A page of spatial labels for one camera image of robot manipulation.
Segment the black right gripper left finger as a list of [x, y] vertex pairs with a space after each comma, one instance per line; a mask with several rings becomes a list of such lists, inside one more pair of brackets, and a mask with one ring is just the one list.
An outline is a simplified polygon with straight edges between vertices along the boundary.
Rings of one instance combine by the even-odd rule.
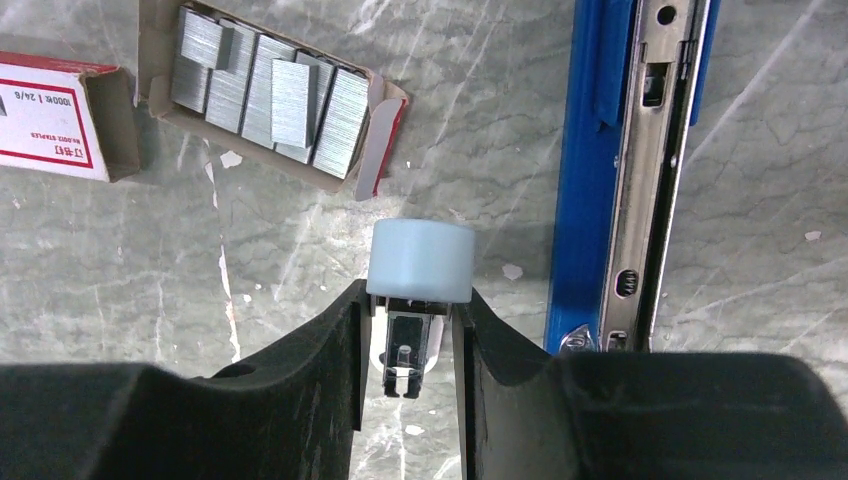
[[368, 307], [357, 280], [207, 378], [145, 363], [5, 365], [1, 475], [345, 479], [362, 421]]

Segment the cardboard staple tray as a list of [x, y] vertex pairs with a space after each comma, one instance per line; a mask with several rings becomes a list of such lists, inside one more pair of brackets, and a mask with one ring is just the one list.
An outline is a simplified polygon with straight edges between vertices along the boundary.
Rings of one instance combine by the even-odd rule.
[[408, 95], [376, 72], [200, 1], [138, 5], [152, 117], [318, 188], [374, 198]]

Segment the red white staple box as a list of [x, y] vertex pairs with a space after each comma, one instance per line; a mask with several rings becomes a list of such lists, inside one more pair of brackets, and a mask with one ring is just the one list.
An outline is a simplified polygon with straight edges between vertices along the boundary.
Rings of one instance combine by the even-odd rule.
[[126, 69], [3, 51], [1, 164], [102, 182], [141, 170]]

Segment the small white light-blue stapler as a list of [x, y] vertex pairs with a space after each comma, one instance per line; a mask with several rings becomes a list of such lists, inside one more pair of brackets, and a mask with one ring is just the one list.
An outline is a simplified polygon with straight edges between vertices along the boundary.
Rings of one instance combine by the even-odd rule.
[[474, 230], [452, 223], [375, 223], [366, 292], [386, 317], [384, 347], [373, 356], [385, 396], [419, 397], [452, 308], [472, 299], [475, 242]]

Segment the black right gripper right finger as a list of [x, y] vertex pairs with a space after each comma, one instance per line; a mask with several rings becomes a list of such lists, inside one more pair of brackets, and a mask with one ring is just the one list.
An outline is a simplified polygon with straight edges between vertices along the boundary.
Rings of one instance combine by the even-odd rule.
[[847, 422], [802, 361], [551, 355], [479, 295], [451, 310], [467, 479], [843, 479]]

